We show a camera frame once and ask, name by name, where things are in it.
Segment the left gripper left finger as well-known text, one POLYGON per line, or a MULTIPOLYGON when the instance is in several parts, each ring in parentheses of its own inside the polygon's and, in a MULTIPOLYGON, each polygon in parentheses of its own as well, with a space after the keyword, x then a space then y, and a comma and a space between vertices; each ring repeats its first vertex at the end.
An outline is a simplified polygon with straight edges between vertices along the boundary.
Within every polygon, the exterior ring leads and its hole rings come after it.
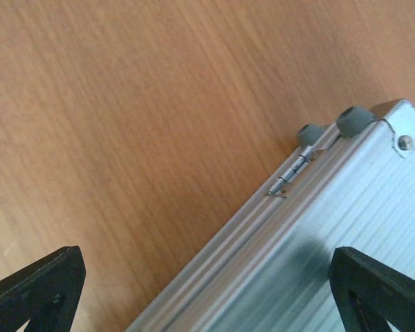
POLYGON ((70 331, 86 268, 79 246, 64 246, 0 281, 0 331, 70 331))

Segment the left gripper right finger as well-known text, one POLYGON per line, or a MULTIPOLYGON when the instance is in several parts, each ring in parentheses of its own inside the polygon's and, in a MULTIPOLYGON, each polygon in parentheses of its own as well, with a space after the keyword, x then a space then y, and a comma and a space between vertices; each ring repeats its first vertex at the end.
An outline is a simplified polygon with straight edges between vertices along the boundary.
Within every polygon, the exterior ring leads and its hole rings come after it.
POLYGON ((346 331, 415 331, 415 280, 352 247, 336 248, 331 292, 346 331))

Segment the aluminium poker case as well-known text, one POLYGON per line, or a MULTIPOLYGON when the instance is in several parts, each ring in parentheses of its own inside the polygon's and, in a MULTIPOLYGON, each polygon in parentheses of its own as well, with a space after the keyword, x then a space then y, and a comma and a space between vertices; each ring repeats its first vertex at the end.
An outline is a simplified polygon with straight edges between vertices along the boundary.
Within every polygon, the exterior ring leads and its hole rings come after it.
POLYGON ((307 125, 300 145, 130 331, 342 331, 328 269, 351 246, 415 279, 415 107, 307 125))

